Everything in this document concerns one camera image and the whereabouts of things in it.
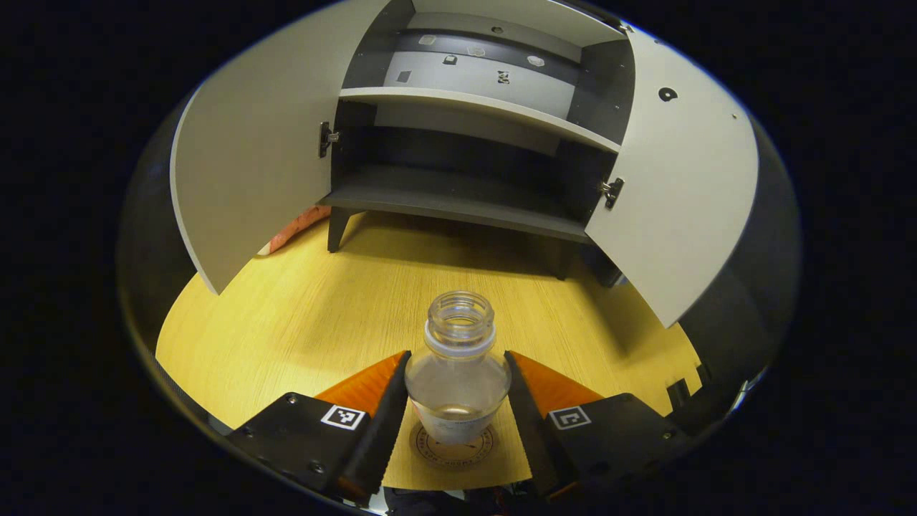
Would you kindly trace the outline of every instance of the clear plastic bottle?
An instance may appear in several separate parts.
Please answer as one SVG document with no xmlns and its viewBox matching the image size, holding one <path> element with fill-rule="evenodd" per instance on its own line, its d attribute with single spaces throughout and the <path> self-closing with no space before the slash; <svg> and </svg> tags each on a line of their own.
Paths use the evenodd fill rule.
<svg viewBox="0 0 917 516">
<path fill-rule="evenodd" d="M 469 443 L 506 398 L 511 374 L 492 353 L 493 308 L 473 292 L 447 292 L 427 312 L 426 349 L 408 361 L 404 381 L 424 429 L 442 444 Z"/>
</svg>

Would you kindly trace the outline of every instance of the round coaster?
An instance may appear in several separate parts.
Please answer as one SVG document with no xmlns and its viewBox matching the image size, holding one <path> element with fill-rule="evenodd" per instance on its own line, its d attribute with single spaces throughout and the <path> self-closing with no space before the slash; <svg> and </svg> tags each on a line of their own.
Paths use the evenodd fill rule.
<svg viewBox="0 0 917 516">
<path fill-rule="evenodd" d="M 480 463 L 491 454 L 494 441 L 491 425 L 474 441 L 466 444 L 442 444 L 430 437 L 420 423 L 411 430 L 411 448 L 428 464 L 448 469 L 461 469 Z"/>
</svg>

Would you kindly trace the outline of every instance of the screw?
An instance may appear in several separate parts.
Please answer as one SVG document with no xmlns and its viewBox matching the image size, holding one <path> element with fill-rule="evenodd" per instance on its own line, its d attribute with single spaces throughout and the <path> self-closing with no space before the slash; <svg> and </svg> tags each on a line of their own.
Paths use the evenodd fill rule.
<svg viewBox="0 0 917 516">
<path fill-rule="evenodd" d="M 309 471 L 323 475 L 325 473 L 325 465 L 318 461 L 312 461 L 309 463 Z"/>
</svg>

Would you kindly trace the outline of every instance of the yellow wooden tabletop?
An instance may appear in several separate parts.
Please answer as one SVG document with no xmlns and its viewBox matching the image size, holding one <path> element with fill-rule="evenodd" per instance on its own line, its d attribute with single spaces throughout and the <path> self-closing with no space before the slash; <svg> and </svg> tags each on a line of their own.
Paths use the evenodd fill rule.
<svg viewBox="0 0 917 516">
<path fill-rule="evenodd" d="M 582 263 L 566 281 L 549 239 L 389 213 L 351 218 L 337 253 L 327 220 L 253 258 L 216 296 L 196 275 L 163 323 L 156 357 L 195 401 L 232 428 L 294 391 L 314 396 L 381 359 L 424 346 L 426 309 L 448 290 L 488 298 L 496 353 L 525 354 L 609 397 L 633 393 L 661 415 L 666 387 L 701 386 L 680 325 L 664 329 L 631 285 L 599 286 Z M 492 424 L 492 453 L 463 470 L 428 464 L 408 443 L 404 412 L 384 486 L 463 489 L 531 477 L 512 407 Z"/>
</svg>

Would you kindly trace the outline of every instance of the door hinge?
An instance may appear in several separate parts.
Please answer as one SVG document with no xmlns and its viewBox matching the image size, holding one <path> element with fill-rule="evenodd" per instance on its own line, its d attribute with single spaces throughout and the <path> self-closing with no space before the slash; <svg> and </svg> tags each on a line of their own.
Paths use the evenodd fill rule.
<svg viewBox="0 0 917 516">
<path fill-rule="evenodd" d="M 618 200 L 618 196 L 621 195 L 621 188 L 624 187 L 624 179 L 618 177 L 614 180 L 614 183 L 608 184 L 605 182 L 599 183 L 599 192 L 605 195 L 605 207 L 608 209 L 614 208 L 614 203 Z"/>
<path fill-rule="evenodd" d="M 322 122 L 318 132 L 318 157 L 324 158 L 328 154 L 328 146 L 340 141 L 341 133 L 331 132 L 330 124 Z"/>
</svg>

